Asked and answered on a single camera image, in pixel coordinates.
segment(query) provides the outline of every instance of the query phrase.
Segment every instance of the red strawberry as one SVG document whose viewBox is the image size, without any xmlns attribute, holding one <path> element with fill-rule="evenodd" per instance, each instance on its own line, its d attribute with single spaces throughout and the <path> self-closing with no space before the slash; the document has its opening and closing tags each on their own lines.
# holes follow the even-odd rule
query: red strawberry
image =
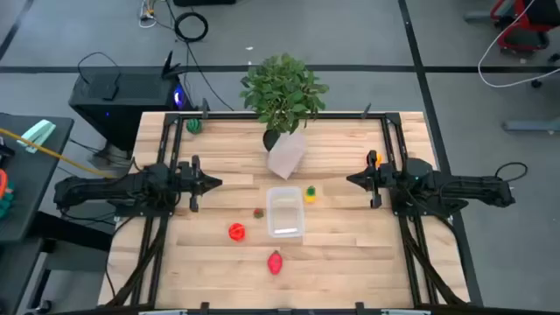
<svg viewBox="0 0 560 315">
<path fill-rule="evenodd" d="M 277 250 L 270 255 L 268 265 L 271 274 L 277 275 L 280 273 L 280 270 L 282 269 L 282 257 Z"/>
</svg>

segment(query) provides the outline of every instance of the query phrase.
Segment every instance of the black table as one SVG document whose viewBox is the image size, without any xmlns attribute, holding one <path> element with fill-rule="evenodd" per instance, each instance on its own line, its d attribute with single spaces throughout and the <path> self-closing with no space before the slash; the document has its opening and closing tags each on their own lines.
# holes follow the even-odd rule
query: black table
<svg viewBox="0 0 560 315">
<path fill-rule="evenodd" d="M 41 119 L 56 125 L 43 146 L 61 153 L 74 125 L 71 118 L 0 114 L 0 128 L 23 135 Z M 109 250 L 111 235 L 40 212 L 39 205 L 59 160 L 40 151 L 31 154 L 16 140 L 3 138 L 16 156 L 0 165 L 15 188 L 12 208 L 0 220 L 0 314 L 14 314 L 41 252 L 51 253 L 56 241 Z M 39 277 L 31 305 L 40 299 L 49 273 L 47 270 Z"/>
</svg>

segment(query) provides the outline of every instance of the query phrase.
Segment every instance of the small brown object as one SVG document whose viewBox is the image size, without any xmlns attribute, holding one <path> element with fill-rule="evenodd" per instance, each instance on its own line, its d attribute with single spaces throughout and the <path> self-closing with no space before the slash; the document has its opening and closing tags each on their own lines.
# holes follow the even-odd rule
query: small brown object
<svg viewBox="0 0 560 315">
<path fill-rule="evenodd" d="M 264 211 L 261 208 L 257 208 L 253 211 L 253 216 L 255 219 L 261 219 L 264 216 Z"/>
</svg>

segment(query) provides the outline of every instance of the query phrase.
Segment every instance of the black plant pot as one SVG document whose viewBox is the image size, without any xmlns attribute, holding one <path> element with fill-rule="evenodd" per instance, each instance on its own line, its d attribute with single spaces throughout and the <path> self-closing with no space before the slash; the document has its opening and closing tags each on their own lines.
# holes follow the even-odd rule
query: black plant pot
<svg viewBox="0 0 560 315">
<path fill-rule="evenodd" d="M 274 147 L 274 144 L 276 144 L 279 137 L 280 134 L 277 131 L 266 130 L 264 132 L 264 135 L 262 135 L 262 143 L 264 144 L 266 151 L 270 152 L 270 150 L 272 150 L 272 147 Z"/>
</svg>

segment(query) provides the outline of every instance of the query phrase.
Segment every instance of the yellow cable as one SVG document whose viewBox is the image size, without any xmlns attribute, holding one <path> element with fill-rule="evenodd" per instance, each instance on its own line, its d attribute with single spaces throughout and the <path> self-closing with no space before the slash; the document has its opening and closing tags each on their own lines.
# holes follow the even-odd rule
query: yellow cable
<svg viewBox="0 0 560 315">
<path fill-rule="evenodd" d="M 98 175 L 98 176 L 101 176 L 101 177 L 104 177 L 104 178 L 108 178 L 108 179 L 114 179 L 114 178 L 115 178 L 115 176 L 108 175 L 108 174 L 105 174 L 105 173 L 103 173 L 103 172 L 100 172 L 100 171 L 97 171 L 97 170 L 94 170 L 94 169 L 90 169 L 89 167 L 86 167 L 86 166 L 83 166 L 83 165 L 81 165 L 81 164 L 78 164 L 78 163 L 74 162 L 73 160 L 69 159 L 68 157 L 64 157 L 64 156 L 60 155 L 59 153 L 57 153 L 57 152 L 55 152 L 55 151 L 53 151 L 53 150 L 49 150 L 49 149 L 47 149 L 47 148 L 44 148 L 44 147 L 42 147 L 42 146 L 40 146 L 40 145 L 38 145 L 38 144 L 35 144 L 35 143 L 33 143 L 33 142 L 29 141 L 29 140 L 25 140 L 25 139 L 23 139 L 21 136 L 18 136 L 18 135 L 16 135 L 15 133 L 13 133 L 13 132 L 11 132 L 11 131 L 8 131 L 8 130 L 6 130 L 6 129 L 0 128 L 0 134 L 5 134 L 5 135 L 8 136 L 8 137 L 12 137 L 12 138 L 14 138 L 14 139 L 16 139 L 16 140 L 19 140 L 19 141 L 21 141 L 21 142 L 23 142 L 23 143 L 26 143 L 27 145 L 30 145 L 30 146 L 32 146 L 33 148 L 36 148 L 37 150 L 39 150 L 39 151 L 41 151 L 41 152 L 43 152 L 43 153 L 46 153 L 46 154 L 50 155 L 51 157 L 55 157 L 55 158 L 57 158 L 57 159 L 63 160 L 64 162 L 69 163 L 69 164 L 71 164 L 71 165 L 74 165 L 74 166 L 76 166 L 77 168 L 82 169 L 82 170 L 84 170 L 84 171 L 86 171 L 86 172 L 90 172 L 90 173 L 93 173 L 93 174 L 95 174 L 95 175 Z"/>
</svg>

